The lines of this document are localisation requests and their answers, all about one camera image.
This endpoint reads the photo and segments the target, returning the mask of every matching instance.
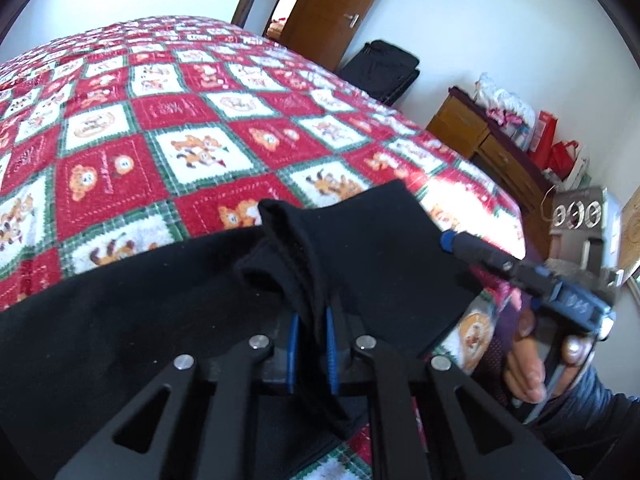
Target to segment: person's thumb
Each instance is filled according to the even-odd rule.
[[[528,308],[523,310],[518,320],[518,335],[521,338],[528,337],[536,328],[536,315]]]
[[[580,367],[591,352],[593,343],[583,337],[570,335],[565,338],[562,345],[562,358],[569,366]]]

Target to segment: bedspread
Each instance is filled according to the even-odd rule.
[[[116,23],[0,66],[0,306],[142,251],[402,179],[440,228],[524,256],[515,202],[395,110],[209,18]],[[438,348],[473,369],[509,289]],[[370,478],[366,431],[302,478]]]

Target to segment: sleeve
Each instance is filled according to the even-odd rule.
[[[640,399],[613,394],[590,367],[578,385],[553,400],[532,425],[574,474],[590,475],[621,439],[638,424]]]

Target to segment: black metal bracket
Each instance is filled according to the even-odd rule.
[[[271,337],[242,340],[221,358],[199,364],[192,356],[178,356],[56,480],[249,478],[256,444],[248,427],[252,397],[309,395],[304,384],[290,382],[302,367],[313,370],[318,384],[326,386],[307,400],[367,397],[374,480],[572,478],[448,358],[433,356],[425,362],[402,355],[366,335],[361,320],[347,316],[339,301],[332,303],[326,348],[331,362],[311,361],[311,354],[295,352],[300,350],[299,329],[291,314],[283,315]],[[420,422],[428,448],[420,437]]]

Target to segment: metal device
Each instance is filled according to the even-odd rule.
[[[326,351],[300,352],[301,344],[315,342],[303,341],[307,336],[299,325],[297,315],[284,313],[271,335],[242,340],[223,356],[203,362],[179,356],[56,480],[244,480],[259,446],[252,442],[247,416],[252,399],[300,394],[309,369],[326,384],[319,398],[367,397],[375,480],[572,479],[447,357],[402,355],[367,334],[360,318],[347,316],[339,301],[326,308]]]
[[[588,338],[593,352],[613,327],[612,307],[622,284],[622,271],[616,267],[620,212],[618,200],[603,188],[557,193],[550,255],[544,266],[520,261],[468,233],[448,231],[442,236],[445,250],[532,296],[538,313],[534,336],[545,363],[547,396],[536,405],[513,399],[514,414],[525,424],[538,417],[558,386],[565,370],[565,338]]]
[[[620,202],[606,188],[557,193],[545,267],[615,304],[623,275],[618,269],[621,214]]]

